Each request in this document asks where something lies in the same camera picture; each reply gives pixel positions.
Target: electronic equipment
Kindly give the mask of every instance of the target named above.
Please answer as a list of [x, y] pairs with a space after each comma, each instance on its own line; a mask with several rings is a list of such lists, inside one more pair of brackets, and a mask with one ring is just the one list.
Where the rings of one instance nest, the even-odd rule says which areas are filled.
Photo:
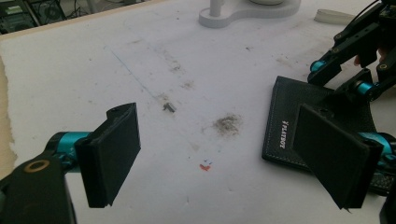
[[58, 0], [30, 0], [27, 3], [40, 25], [66, 20]]
[[134, 5], [134, 4], [137, 4], [137, 3], [142, 3], [144, 1], [145, 0], [124, 0], [123, 2], [124, 2], [125, 6], [129, 6], [129, 5]]
[[0, 3], [0, 33], [2, 35], [36, 26], [37, 23], [22, 0]]

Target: wooden edge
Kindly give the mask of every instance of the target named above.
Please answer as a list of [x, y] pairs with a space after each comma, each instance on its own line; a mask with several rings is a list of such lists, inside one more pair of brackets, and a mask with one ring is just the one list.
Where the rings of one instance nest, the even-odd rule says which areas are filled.
[[7, 77], [5, 67], [0, 60], [0, 179], [9, 175], [17, 159], [9, 144], [13, 142], [11, 124], [8, 118]]

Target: white stand base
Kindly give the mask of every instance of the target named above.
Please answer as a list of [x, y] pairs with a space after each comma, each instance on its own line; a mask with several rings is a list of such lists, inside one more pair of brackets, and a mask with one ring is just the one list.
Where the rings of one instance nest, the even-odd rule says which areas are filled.
[[250, 1], [257, 4], [271, 6], [271, 5], [281, 4], [284, 0], [250, 0]]
[[243, 18], [281, 18], [295, 14], [301, 0], [284, 0], [278, 5], [259, 5], [248, 0], [211, 0], [210, 7], [199, 14], [201, 25], [209, 28], [223, 28], [232, 21]]

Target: dirt stain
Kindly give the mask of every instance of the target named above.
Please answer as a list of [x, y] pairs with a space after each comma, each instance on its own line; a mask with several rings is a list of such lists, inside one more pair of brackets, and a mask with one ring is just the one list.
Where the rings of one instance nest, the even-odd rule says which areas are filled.
[[190, 145], [191, 145], [191, 147], [192, 147], [192, 149], [193, 149], [194, 151], [198, 151], [199, 148], [200, 148], [200, 146], [197, 145], [197, 144], [195, 144], [195, 143], [190, 143]]
[[181, 67], [181, 64], [166, 49], [163, 50], [163, 57], [170, 66], [170, 71], [172, 73], [185, 73], [184, 69]]
[[167, 103], [169, 101], [169, 96], [166, 95], [165, 93], [162, 93], [161, 95], [157, 96], [157, 99]]
[[225, 118], [218, 119], [213, 127], [221, 136], [234, 136], [239, 134], [239, 128], [242, 124], [241, 116], [228, 114]]
[[289, 68], [293, 68], [293, 65], [289, 62], [288, 57], [286, 57], [286, 59], [277, 58], [276, 61], [281, 63], [282, 65], [286, 65]]
[[183, 88], [183, 89], [185, 89], [185, 90], [191, 90], [191, 89], [193, 89], [193, 88], [194, 88], [194, 81], [190, 80], [190, 81], [185, 82], [185, 83], [181, 86], [181, 88]]

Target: wallet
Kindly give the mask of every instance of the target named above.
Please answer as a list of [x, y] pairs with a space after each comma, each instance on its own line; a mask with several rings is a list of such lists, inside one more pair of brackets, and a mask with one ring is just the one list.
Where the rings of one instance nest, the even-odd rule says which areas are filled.
[[[330, 96], [333, 92], [334, 90], [325, 87], [308, 84], [287, 77], [277, 77], [273, 88], [270, 111], [268, 114], [262, 148], [262, 158], [267, 161], [311, 172], [310, 168], [312, 167], [308, 168], [306, 162], [300, 157], [299, 153], [293, 149], [297, 116], [302, 105], [305, 108], [309, 106], [319, 108], [319, 111], [331, 111], [332, 120], [338, 123], [342, 129], [348, 130], [351, 133], [376, 132], [369, 103], [353, 105], [342, 101], [334, 102], [334, 100], [329, 100], [332, 99]], [[312, 124], [314, 122], [315, 121], [309, 119], [307, 123]], [[326, 132], [326, 130], [323, 130], [322, 132], [324, 139], [326, 139], [327, 136]], [[309, 145], [309, 141], [312, 140], [313, 139], [308, 136], [307, 145]], [[376, 194], [386, 196], [388, 195], [392, 182], [393, 176], [375, 171], [374, 174], [371, 174], [370, 176], [368, 190]], [[338, 186], [344, 185], [343, 188], [349, 188], [350, 186], [346, 186], [346, 184], [347, 183], [344, 182], [335, 183], [335, 185]], [[354, 203], [356, 202], [344, 198], [344, 201], [337, 204], [340, 207], [353, 207]]]

